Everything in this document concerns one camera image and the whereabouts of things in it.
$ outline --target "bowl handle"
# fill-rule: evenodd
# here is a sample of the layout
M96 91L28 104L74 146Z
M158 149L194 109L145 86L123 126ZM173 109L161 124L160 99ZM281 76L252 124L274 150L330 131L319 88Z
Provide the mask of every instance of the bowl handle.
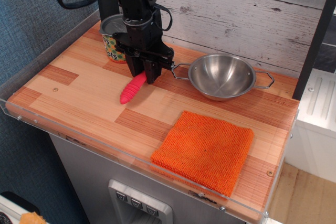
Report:
M258 89L268 89L272 86L272 84L274 83L274 78L273 76L270 75L269 72L266 72L266 71L258 71L258 70L255 70L256 73L266 73L271 79L272 79L272 82L268 85L268 86L253 86L253 88L258 88Z
M189 78L178 77L178 76L176 76L176 74L175 74L175 72L174 72L174 69L177 68L178 66L181 66L181 65L190 66L191 63L179 63L179 64L177 64L177 65L175 65L175 64L172 65L172 73L173 73L175 79L177 79L177 80L187 80L187 81L189 81Z

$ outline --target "can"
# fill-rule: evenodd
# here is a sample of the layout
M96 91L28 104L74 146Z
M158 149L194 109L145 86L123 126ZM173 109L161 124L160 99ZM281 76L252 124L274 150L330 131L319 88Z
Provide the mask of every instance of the can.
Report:
M104 19L100 24L99 32L103 36L103 41L107 56L116 63L126 63L125 54L115 49L116 40L113 39L114 33L127 33L127 28L122 21L122 14L112 15Z

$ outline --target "orange towel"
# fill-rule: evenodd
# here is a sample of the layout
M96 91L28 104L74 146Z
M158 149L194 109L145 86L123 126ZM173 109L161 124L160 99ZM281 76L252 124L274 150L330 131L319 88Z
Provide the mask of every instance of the orange towel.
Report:
M151 161L229 197L253 137L251 129L184 111Z

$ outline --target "white wooden wall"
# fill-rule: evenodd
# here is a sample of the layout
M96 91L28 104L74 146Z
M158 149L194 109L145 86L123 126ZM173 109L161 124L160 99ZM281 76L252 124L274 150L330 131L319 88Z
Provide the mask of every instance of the white wooden wall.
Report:
M326 0L158 0L173 26L163 40L299 77ZM162 12L164 23L169 16Z

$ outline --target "control buttons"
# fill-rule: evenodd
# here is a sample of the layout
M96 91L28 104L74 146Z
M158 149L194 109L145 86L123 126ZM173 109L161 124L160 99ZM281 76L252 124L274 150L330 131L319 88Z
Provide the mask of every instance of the control buttons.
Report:
M150 215L153 215L153 216L159 216L159 212L158 212L155 208L152 208L152 207L147 206L147 212L148 212Z
M131 203L133 207L142 209L142 203L140 201L137 201L136 199L131 199Z
M115 191L115 193L117 194L117 198L118 199L127 202L127 196L125 194L122 194L122 193L120 193L118 191Z

